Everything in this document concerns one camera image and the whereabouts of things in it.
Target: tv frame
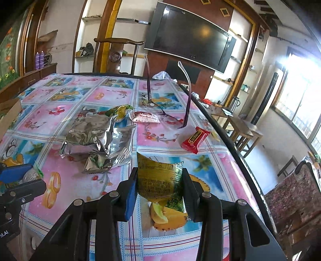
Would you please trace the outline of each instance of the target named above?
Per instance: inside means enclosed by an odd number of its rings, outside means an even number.
[[[229,38],[227,43],[226,43],[226,45],[225,45],[225,49],[223,51],[223,55],[222,55],[217,67],[215,67],[215,68],[214,67],[210,67],[210,66],[208,66],[206,64],[202,64],[202,63],[200,63],[198,61],[195,61],[195,60],[192,60],[192,59],[180,56],[180,55],[176,55],[174,53],[169,53],[169,52],[165,52],[165,51],[156,50],[156,49],[153,48],[154,43],[155,43],[155,39],[156,39],[156,36],[157,36],[157,33],[158,33],[158,30],[159,30],[159,27],[160,27],[160,23],[161,23],[161,20],[163,18],[164,10],[166,9],[167,6],[177,8],[177,9],[179,9],[181,11],[184,11],[184,12],[189,12],[189,13],[191,13],[193,15],[196,15],[196,16],[206,20],[207,22],[209,22],[209,23],[213,24],[214,26],[216,26],[221,31],[222,34],[226,35]],[[155,52],[160,52],[160,53],[164,53],[164,54],[173,55],[173,56],[176,56],[176,57],[179,57],[179,58],[182,58],[182,59],[197,63],[199,65],[205,66],[207,68],[210,68],[212,70],[218,71],[220,73],[224,73],[225,69],[227,67],[227,63],[229,62],[229,59],[230,59],[230,57],[232,55],[232,51],[233,51],[233,48],[235,46],[235,43],[236,43],[236,39],[234,37],[232,37],[224,29],[222,29],[218,25],[214,24],[213,22],[205,19],[204,17],[201,17],[201,16],[199,16],[199,15],[193,13],[193,12],[190,12],[188,10],[185,10],[183,8],[177,7],[177,6],[172,5],[172,4],[167,4],[167,3],[163,3],[163,2],[157,2],[157,6],[156,6],[156,9],[155,9],[155,12],[154,12],[154,16],[153,16],[153,19],[152,19],[152,22],[151,22],[151,25],[150,25],[150,28],[149,28],[149,32],[147,33],[144,49],[150,50],[150,51],[155,51]]]

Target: flat screen tv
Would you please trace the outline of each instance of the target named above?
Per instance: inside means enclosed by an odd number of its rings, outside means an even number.
[[[145,49],[181,57],[224,73],[236,39],[214,23],[157,3]]]

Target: cardboard box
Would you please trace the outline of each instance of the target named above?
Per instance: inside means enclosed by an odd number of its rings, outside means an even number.
[[[2,140],[11,123],[21,112],[21,102],[19,98],[0,103],[0,140]]]

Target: window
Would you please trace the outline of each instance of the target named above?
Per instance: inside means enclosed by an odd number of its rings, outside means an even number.
[[[286,69],[276,111],[321,155],[321,67],[292,51]]]

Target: patterned tablecloth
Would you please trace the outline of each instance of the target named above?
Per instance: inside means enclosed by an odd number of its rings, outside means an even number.
[[[169,80],[152,81],[152,98],[170,115],[183,118],[187,95]],[[44,180],[59,182],[58,193],[37,197],[23,206],[20,213],[22,229],[20,254],[28,260],[32,253],[31,238],[36,244],[46,235],[60,215],[77,198],[85,202],[99,199],[115,190],[126,180],[132,167],[137,166],[136,152],[156,161],[176,163],[184,167],[220,199],[236,201],[243,198],[259,213],[254,196],[232,155],[218,135],[208,136],[197,155],[181,148],[180,144],[195,132],[195,127],[207,128],[208,121],[191,105],[188,125],[180,130],[169,129],[165,123],[140,123],[133,140],[133,160],[105,174],[83,174],[84,164],[72,157],[61,159],[59,149],[65,127],[81,117],[84,107],[93,112],[117,105],[131,104],[143,110],[147,102],[145,80],[111,76],[74,76],[51,74],[19,95],[23,112],[12,123],[0,143],[4,160],[35,162],[44,173]],[[126,118],[117,127],[131,125]],[[91,259],[94,259],[95,223],[91,231]],[[123,260],[190,260],[196,259],[201,223],[188,221],[176,230],[160,232],[152,226],[149,203],[138,196],[134,214],[129,222],[119,223],[119,237]],[[224,260],[229,259],[229,230],[224,222]]]

